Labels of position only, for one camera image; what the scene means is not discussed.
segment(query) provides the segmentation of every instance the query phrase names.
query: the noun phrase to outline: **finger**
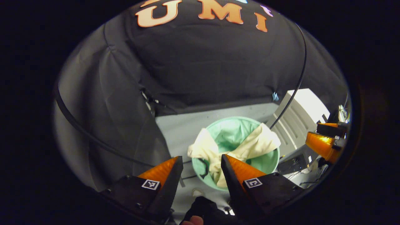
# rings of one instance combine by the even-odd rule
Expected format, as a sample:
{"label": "finger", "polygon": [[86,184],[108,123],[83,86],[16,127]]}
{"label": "finger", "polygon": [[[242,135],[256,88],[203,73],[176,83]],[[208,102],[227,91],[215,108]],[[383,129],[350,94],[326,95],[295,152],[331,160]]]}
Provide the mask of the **finger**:
{"label": "finger", "polygon": [[192,222],[183,221],[182,225],[194,225]]}
{"label": "finger", "polygon": [[203,225],[203,218],[199,217],[199,216],[192,216],[190,218],[190,222],[192,222],[194,225]]}

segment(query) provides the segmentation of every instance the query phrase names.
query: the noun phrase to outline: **green laundry basket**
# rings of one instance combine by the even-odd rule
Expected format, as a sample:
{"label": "green laundry basket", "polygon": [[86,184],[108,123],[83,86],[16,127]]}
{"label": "green laundry basket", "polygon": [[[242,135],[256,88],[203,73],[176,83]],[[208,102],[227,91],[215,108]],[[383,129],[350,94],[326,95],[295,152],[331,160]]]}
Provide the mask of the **green laundry basket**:
{"label": "green laundry basket", "polygon": [[[218,151],[221,153],[235,150],[260,124],[260,122],[247,117],[228,117],[215,121],[206,129],[217,143]],[[276,169],[278,161],[279,148],[268,154],[249,159],[246,163],[269,174]],[[207,174],[204,179],[200,176],[205,174],[206,166],[199,159],[192,159],[192,165],[194,172],[205,184],[217,190],[228,191],[228,188],[217,187],[210,174]]]}

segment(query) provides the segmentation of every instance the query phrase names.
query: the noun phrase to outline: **cream cloth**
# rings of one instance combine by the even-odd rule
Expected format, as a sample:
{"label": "cream cloth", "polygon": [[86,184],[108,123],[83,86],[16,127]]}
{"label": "cream cloth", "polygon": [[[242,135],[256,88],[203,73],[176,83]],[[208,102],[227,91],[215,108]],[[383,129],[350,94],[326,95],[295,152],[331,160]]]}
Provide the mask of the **cream cloth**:
{"label": "cream cloth", "polygon": [[233,151],[218,152],[218,145],[207,129],[201,129],[194,144],[188,147],[190,158],[205,159],[210,162],[209,173],[218,187],[227,187],[225,176],[221,170],[221,156],[227,154],[245,162],[247,159],[268,154],[280,146],[280,140],[275,132],[261,123],[249,136]]}

